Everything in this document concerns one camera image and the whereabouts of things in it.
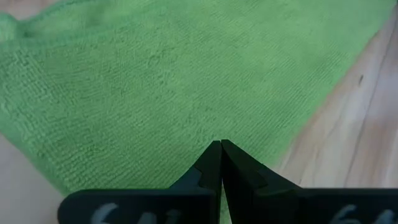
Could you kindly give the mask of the green microfiber towel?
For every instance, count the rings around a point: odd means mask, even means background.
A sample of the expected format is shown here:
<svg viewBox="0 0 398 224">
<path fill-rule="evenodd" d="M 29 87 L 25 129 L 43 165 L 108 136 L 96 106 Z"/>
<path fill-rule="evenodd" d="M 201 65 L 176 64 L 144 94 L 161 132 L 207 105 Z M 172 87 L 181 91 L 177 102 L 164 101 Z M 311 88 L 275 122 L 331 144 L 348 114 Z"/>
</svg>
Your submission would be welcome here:
<svg viewBox="0 0 398 224">
<path fill-rule="evenodd" d="M 219 139 L 398 187 L 398 0 L 0 0 L 0 224 L 168 187 Z"/>
</svg>

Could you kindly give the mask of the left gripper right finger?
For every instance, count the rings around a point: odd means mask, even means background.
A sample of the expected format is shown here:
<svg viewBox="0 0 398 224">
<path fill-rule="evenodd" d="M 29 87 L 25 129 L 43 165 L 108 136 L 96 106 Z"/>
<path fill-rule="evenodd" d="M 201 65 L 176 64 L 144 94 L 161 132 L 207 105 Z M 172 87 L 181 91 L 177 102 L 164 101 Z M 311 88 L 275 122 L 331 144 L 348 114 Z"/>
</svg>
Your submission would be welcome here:
<svg viewBox="0 0 398 224">
<path fill-rule="evenodd" d="M 300 188 L 222 140 L 222 176 L 232 224 L 299 224 Z"/>
</svg>

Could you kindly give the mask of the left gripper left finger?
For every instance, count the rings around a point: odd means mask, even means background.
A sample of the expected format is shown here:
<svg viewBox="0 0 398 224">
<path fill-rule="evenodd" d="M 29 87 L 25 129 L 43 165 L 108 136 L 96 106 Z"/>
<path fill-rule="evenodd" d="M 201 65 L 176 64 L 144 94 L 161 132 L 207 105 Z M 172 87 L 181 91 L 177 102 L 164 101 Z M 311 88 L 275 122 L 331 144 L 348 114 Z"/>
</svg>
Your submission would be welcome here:
<svg viewBox="0 0 398 224">
<path fill-rule="evenodd" d="M 169 187 L 175 190 L 212 191 L 215 196 L 210 206 L 210 211 L 213 213 L 210 224 L 220 224 L 222 152 L 221 141 L 212 141 L 186 173 Z"/>
</svg>

